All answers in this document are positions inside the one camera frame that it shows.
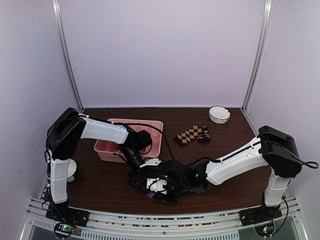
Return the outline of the magenta purple sock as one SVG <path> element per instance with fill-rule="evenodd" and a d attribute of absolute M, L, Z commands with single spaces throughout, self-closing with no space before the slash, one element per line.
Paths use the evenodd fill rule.
<path fill-rule="evenodd" d="M 155 192 L 149 192 L 149 193 L 146 194 L 146 196 L 147 196 L 148 198 L 150 198 L 150 199 L 153 199 L 155 195 L 156 195 Z"/>

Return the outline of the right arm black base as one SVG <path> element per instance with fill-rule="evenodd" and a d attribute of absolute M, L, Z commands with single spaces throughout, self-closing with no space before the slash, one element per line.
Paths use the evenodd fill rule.
<path fill-rule="evenodd" d="M 259 206 L 248 208 L 239 212 L 239 218 L 242 226 L 255 225 L 272 219 L 280 218 L 282 211 L 279 207 Z"/>

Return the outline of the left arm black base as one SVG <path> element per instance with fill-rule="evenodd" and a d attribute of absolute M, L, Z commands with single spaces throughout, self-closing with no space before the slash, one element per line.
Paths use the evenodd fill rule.
<path fill-rule="evenodd" d="M 50 203 L 46 211 L 46 218 L 71 226 L 86 227 L 90 213 L 86 210 L 70 208 L 69 203 Z"/>

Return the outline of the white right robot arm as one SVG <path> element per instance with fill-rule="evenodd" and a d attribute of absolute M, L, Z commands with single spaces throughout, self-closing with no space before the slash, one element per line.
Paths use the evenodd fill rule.
<path fill-rule="evenodd" d="M 276 212 L 291 179 L 301 172 L 298 157 L 291 135 L 265 125 L 247 144 L 220 158 L 207 158 L 195 168 L 179 161 L 157 158 L 147 160 L 140 168 L 155 170 L 155 174 L 146 180 L 147 190 L 175 197 L 186 192 L 202 194 L 240 174 L 269 166 L 271 175 L 263 192 L 263 205 L 256 210 L 258 219 L 266 221 Z"/>

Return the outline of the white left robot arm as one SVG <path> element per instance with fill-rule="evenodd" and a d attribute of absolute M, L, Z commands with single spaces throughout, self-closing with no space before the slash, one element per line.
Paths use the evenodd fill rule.
<path fill-rule="evenodd" d="M 46 178 L 49 184 L 49 197 L 54 204 L 52 213 L 61 222 L 72 218 L 68 204 L 68 180 L 77 179 L 79 166 L 77 160 L 89 160 L 81 157 L 95 142 L 103 141 L 115 145 L 113 155 L 140 175 L 148 174 L 164 163 L 157 156 L 142 155 L 144 149 L 153 148 L 151 132 L 162 130 L 142 121 L 113 122 L 97 120 L 79 113 L 75 108 L 67 108 L 49 127 L 45 142 Z"/>

